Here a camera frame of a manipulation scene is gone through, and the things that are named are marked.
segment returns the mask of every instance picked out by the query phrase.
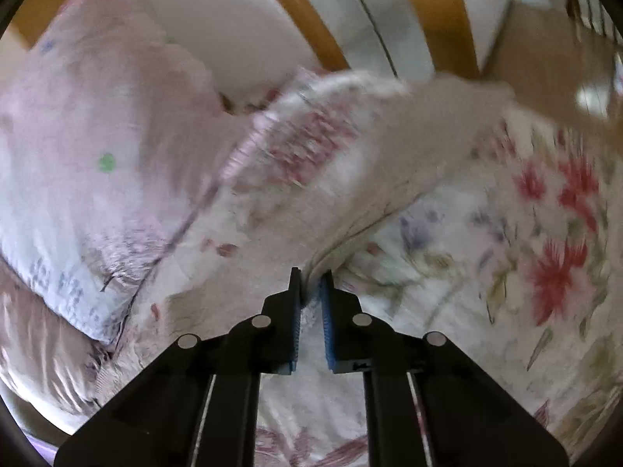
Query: green dot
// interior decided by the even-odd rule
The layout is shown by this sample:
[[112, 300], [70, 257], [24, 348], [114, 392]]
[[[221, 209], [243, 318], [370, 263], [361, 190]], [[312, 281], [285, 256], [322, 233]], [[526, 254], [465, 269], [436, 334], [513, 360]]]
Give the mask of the green dot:
[[114, 156], [112, 154], [110, 154], [110, 152], [107, 152], [107, 153], [103, 154], [102, 157], [100, 158], [98, 164], [100, 166], [100, 171], [104, 172], [105, 174], [109, 174], [116, 167], [116, 162], [114, 161]]

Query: pillowcase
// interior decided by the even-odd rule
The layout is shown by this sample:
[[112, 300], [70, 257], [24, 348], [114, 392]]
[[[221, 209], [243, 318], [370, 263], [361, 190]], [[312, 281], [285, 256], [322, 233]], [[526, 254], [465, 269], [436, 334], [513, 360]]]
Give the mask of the pillowcase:
[[8, 388], [72, 434], [99, 409], [91, 394], [104, 358], [0, 258], [0, 379]]
[[68, 0], [0, 97], [4, 257], [53, 311], [113, 342], [246, 121], [137, 0]]

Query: floral bedding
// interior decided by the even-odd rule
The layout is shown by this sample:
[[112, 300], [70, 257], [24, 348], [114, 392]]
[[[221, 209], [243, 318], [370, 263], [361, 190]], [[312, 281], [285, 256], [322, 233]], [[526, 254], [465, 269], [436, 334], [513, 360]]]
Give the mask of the floral bedding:
[[576, 456], [623, 388], [621, 159], [519, 107], [471, 156], [336, 282], [399, 330], [446, 333]]

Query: silver screw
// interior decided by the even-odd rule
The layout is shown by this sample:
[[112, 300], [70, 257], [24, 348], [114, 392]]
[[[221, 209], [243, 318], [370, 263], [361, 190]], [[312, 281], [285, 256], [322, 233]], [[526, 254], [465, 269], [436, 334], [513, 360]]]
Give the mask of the silver screw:
[[372, 318], [365, 313], [355, 314], [353, 316], [353, 323], [357, 326], [370, 326], [372, 325]]
[[441, 332], [431, 332], [426, 334], [426, 342], [428, 342], [431, 346], [443, 346], [447, 340], [448, 338]]
[[258, 314], [251, 320], [251, 325], [255, 328], [266, 328], [270, 325], [270, 318], [264, 314]]
[[178, 346], [182, 349], [191, 349], [197, 346], [197, 337], [192, 334], [182, 335], [178, 339]]

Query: pink pillow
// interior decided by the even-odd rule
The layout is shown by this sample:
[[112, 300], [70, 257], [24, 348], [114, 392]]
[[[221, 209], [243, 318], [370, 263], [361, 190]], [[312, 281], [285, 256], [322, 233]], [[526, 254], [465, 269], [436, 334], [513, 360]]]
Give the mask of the pink pillow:
[[113, 342], [246, 131], [138, 0], [68, 0], [0, 97], [0, 249], [46, 304]]

